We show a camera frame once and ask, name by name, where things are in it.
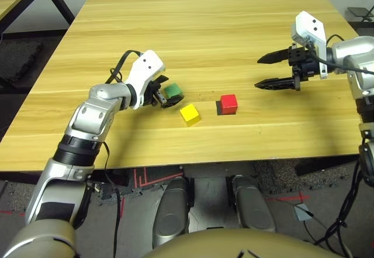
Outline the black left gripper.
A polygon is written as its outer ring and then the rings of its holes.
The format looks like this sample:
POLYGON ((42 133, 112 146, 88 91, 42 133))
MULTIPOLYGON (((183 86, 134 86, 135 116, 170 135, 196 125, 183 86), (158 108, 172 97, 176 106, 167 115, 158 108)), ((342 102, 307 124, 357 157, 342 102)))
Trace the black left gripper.
POLYGON ((143 95, 143 98, 144 98, 143 106, 147 106, 147 105, 156 106, 158 103, 160 103, 161 108, 165 109, 165 108, 175 106, 176 104, 178 104, 179 102, 183 100, 184 98, 183 95, 174 95, 170 98, 165 98, 165 99, 163 98, 163 96, 160 93, 161 84, 168 80, 169 80, 168 77, 164 75, 160 75, 159 77, 157 77, 154 80, 151 80, 148 83, 147 88, 143 95))

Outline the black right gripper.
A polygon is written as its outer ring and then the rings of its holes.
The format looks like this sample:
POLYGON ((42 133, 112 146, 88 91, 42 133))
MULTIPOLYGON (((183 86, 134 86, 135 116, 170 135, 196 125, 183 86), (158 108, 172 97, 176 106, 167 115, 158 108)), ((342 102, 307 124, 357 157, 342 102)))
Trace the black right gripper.
POLYGON ((314 53, 293 43, 288 49, 273 51, 257 60, 260 64, 274 64, 288 59, 292 68, 292 77, 269 78, 254 84, 261 90, 296 90, 300 91, 301 82, 320 74, 319 62, 314 59, 314 53))

